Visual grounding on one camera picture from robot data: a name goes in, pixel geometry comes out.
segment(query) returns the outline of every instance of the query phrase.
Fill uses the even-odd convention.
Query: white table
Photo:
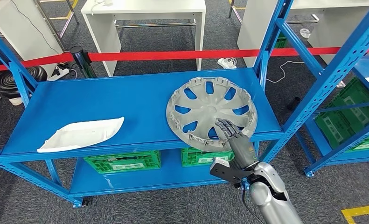
[[[62,49],[36,8],[33,0],[13,0],[18,10],[25,14],[43,36],[34,28],[29,20],[20,14],[10,0],[0,0],[0,32],[11,44],[23,60],[46,57],[62,53]],[[56,64],[42,66],[50,77]]]
[[[99,53],[121,50],[114,20],[195,19],[195,50],[203,47],[204,0],[113,0],[111,6],[95,5],[94,0],[87,0],[81,13]],[[197,70],[200,70],[201,59],[196,63]],[[103,61],[103,64],[108,76],[113,76],[117,61]]]
[[[238,37],[239,49],[260,49],[277,0],[248,0]],[[369,0],[295,0],[290,14],[324,14],[308,39],[313,47],[340,47],[369,10]],[[322,58],[329,63],[334,55]],[[253,67],[256,57],[244,58]]]

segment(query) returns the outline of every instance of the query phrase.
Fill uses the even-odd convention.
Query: robotic hand
[[[235,157],[229,163],[216,158],[210,168],[210,174],[233,184],[242,184],[244,188],[242,200],[247,207],[246,179],[250,185],[252,200],[261,210],[267,224],[302,224],[290,202],[282,179],[270,164],[258,161],[249,138],[229,120],[217,118],[215,124],[227,137],[228,141],[224,147],[231,149]]]

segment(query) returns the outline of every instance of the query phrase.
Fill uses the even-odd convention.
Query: blue shelf frame
[[[353,34],[341,47],[340,51],[336,54],[331,63],[325,69],[323,69],[285,22],[292,2],[293,0],[279,0],[277,2],[270,25],[267,29],[259,55],[255,62],[255,67],[248,69],[226,71],[194,71],[38,83],[28,74],[28,72],[21,65],[18,59],[15,58],[13,53],[10,52],[7,46],[5,46],[4,43],[0,40],[0,60],[13,73],[22,100],[26,107],[7,145],[2,151],[0,151],[0,168],[3,168],[15,175],[18,175],[19,177],[57,196],[66,199],[67,201],[73,203],[73,207],[81,207],[84,196],[220,183],[222,182],[221,180],[218,180],[209,175],[208,166],[180,168],[180,158],[177,149],[180,147],[185,147],[186,145],[179,141],[177,137],[175,137],[169,131],[169,129],[166,129],[166,124],[161,124],[161,120],[165,120],[165,110],[162,110],[158,107],[155,107],[155,110],[157,112],[154,114],[155,116],[157,116],[157,118],[160,118],[159,125],[156,126],[161,129],[161,132],[158,136],[153,133],[151,133],[149,136],[143,134],[144,136],[142,136],[140,140],[135,140],[133,137],[128,137],[130,134],[133,134],[130,127],[123,125],[123,127],[121,128],[122,134],[120,135],[122,139],[113,137],[112,139],[104,143],[97,144],[95,146],[67,152],[46,154],[38,154],[36,152],[37,147],[35,146],[40,146],[40,143],[47,139],[46,136],[49,137],[52,134],[52,130],[55,131],[57,129],[57,126],[60,125],[60,127],[62,127],[63,123],[68,124],[78,121],[77,119],[79,118],[72,114],[74,111],[83,110],[83,114],[88,114],[87,116],[80,116],[83,120],[98,119],[98,116],[100,116],[100,114],[104,114],[106,116],[106,113],[95,113],[92,110],[93,105],[86,105],[86,103],[82,101],[68,103],[68,100],[66,100],[64,103],[62,103],[57,100],[57,96],[54,97],[54,94],[49,94],[47,96],[46,92],[48,91],[53,90],[57,92],[57,89],[60,88],[60,95],[70,96],[74,92],[70,92],[68,94],[68,90],[73,88],[76,90],[81,90],[82,88],[91,85],[96,86],[98,90],[105,90],[109,91],[108,93],[112,93],[111,85],[114,84],[116,85],[115,90],[120,91],[121,88],[128,89],[129,87],[131,87],[129,84],[132,84],[133,86],[134,81],[138,81],[137,83],[141,84],[142,82],[159,82],[163,81],[164,79],[168,79],[171,84],[167,87],[161,89],[159,88],[157,91],[155,91],[156,93],[154,93],[154,96],[160,97],[161,101],[166,104],[173,90],[175,90],[177,86],[180,86],[182,83],[184,83],[184,79],[188,81],[190,77],[197,76],[227,77],[236,84],[240,85],[242,88],[245,88],[249,91],[250,95],[252,95],[252,98],[255,101],[256,108],[259,111],[263,111],[263,113],[259,113],[261,119],[259,119],[256,133],[251,138],[251,141],[254,141],[255,145],[258,147],[259,141],[271,140],[271,144],[260,157],[260,160],[266,162],[271,161],[273,157],[280,151],[280,149],[288,142],[288,140],[298,131],[298,129],[312,116],[318,106],[329,95],[334,87],[344,78],[344,76],[353,68],[357,61],[369,49],[368,12],[363,21],[353,32]],[[268,59],[271,55],[271,51],[280,32],[283,32],[285,34],[287,39],[299,52],[299,55],[306,63],[312,74],[316,77],[316,82],[313,84],[310,91],[305,95],[301,103],[298,105],[293,114],[282,127],[278,125],[276,117],[273,114],[270,114],[271,107],[269,106],[269,103],[264,94]],[[28,86],[25,85],[25,79],[28,80],[29,84],[32,87],[34,87],[35,91],[32,91],[33,88],[28,88]],[[116,92],[115,94],[107,95],[109,99],[115,100],[113,101],[115,104],[112,104],[112,102],[107,103],[106,101],[102,100],[102,102],[100,102],[98,106],[103,107],[103,109],[112,109],[111,107],[109,107],[109,105],[121,105],[122,102],[119,101],[119,99],[117,99],[115,95],[127,97],[128,93]],[[45,97],[44,100],[47,101],[48,104],[37,105],[37,102],[40,102],[40,99],[43,97]],[[133,99],[141,99],[141,95],[132,98],[132,100]],[[136,105],[136,101],[125,102],[127,103],[127,105]],[[57,110],[56,107],[60,104],[66,105],[67,110]],[[129,111],[128,109],[124,110],[124,108],[127,107],[128,106],[122,106],[119,107],[119,109],[126,112],[128,116],[131,116],[131,111]],[[31,122],[32,120],[37,120],[41,122],[40,118],[35,116],[35,112],[40,111],[41,113],[43,113],[46,112],[48,109],[52,109],[53,112],[65,112],[65,116],[55,116],[55,120],[47,123],[41,123],[43,126],[40,126],[35,122]],[[136,115],[146,116],[146,113],[142,113],[136,110],[132,110],[132,112]],[[140,122],[140,124],[146,124],[147,128],[152,128],[152,126],[149,125],[152,125],[154,123],[152,121],[147,121],[146,123]],[[136,120],[129,119],[129,125],[133,125],[134,130],[137,130],[136,128],[139,128],[138,125],[140,124],[137,123]],[[30,131],[30,133],[36,133],[37,137],[30,138],[29,135],[27,135],[28,131]],[[27,137],[25,138],[26,141],[18,140],[19,137],[21,137],[22,135],[27,135]],[[130,152],[134,150],[151,149],[163,150],[161,152],[162,157],[166,158],[166,161],[162,161],[162,167],[161,170],[159,170],[163,174],[159,174],[157,171],[153,170],[144,170],[134,171],[133,173],[127,174],[118,173],[110,175],[99,175],[95,171],[91,170],[90,166],[85,164],[83,159],[81,158],[88,155],[110,154],[117,152]],[[65,189],[64,187],[62,187],[53,160],[69,157],[78,158],[71,188]],[[33,160],[46,161],[46,165],[51,174],[50,179],[40,175],[39,173],[22,164],[22,162],[24,161]],[[131,178],[132,175],[139,175],[142,177],[148,175],[151,178],[148,178],[144,181],[142,180],[142,182],[140,182],[141,178],[138,178],[137,181],[133,181],[134,179]],[[98,181],[90,181],[90,176],[96,178],[96,180]]]

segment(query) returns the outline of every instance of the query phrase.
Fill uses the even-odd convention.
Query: power strip
[[[236,63],[237,61],[233,58],[220,58],[217,60],[217,64],[222,66],[224,69],[236,69]]]

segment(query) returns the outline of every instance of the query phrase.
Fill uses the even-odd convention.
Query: metal rack
[[[361,82],[369,89],[369,56],[362,57],[359,62],[353,68],[354,73],[361,80]],[[369,137],[369,124],[365,126],[364,129],[357,132],[354,136],[349,138],[348,140],[341,143],[337,148],[332,149],[329,142],[323,135],[322,131],[316,125],[314,116],[321,112],[327,111],[339,111],[345,109],[352,109],[357,107],[366,107],[369,106],[369,102],[362,104],[353,104],[347,106],[333,107],[327,109],[317,110],[313,113],[306,122],[305,127],[307,132],[310,134],[315,146],[317,148],[317,152],[320,155],[320,159],[316,160],[309,148],[307,147],[305,141],[302,139],[299,132],[296,133],[296,137],[299,140],[301,147],[303,148],[305,155],[310,161],[310,165],[304,169],[305,174],[308,177],[313,176],[313,173],[324,167],[324,166],[332,166],[332,165],[340,165],[340,164],[348,164],[355,162],[368,162],[369,161],[369,149],[364,149],[356,152],[347,152],[348,150],[355,147],[357,144],[362,142],[364,139]]]
[[[257,110],[262,113],[259,113],[258,126],[251,141],[256,145],[259,141],[272,141],[260,157],[263,161],[270,161],[369,49],[368,12],[336,57],[323,69],[285,22],[292,2],[278,1],[255,67],[247,69],[37,83],[0,40],[0,60],[13,73],[26,107],[6,146],[0,151],[0,167],[66,199],[73,203],[73,207],[81,207],[85,196],[222,183],[222,180],[209,174],[208,166],[181,166],[178,148],[186,147],[186,144],[172,133],[165,122],[165,108],[172,92],[191,78],[208,76],[225,77],[245,88],[253,97]],[[316,77],[310,91],[283,126],[279,125],[264,94],[268,59],[281,31]],[[35,91],[25,85],[24,79]],[[91,94],[87,98],[76,98],[73,94],[86,89],[93,89],[99,94]],[[144,100],[144,96],[153,100]],[[68,123],[121,116],[125,117],[125,122],[120,132],[105,142],[65,152],[36,152],[57,129]],[[84,156],[134,150],[161,150],[161,168],[100,175],[82,159]],[[77,157],[77,164],[71,187],[65,189],[53,159],[70,157]],[[51,179],[22,163],[35,160],[46,161]]]

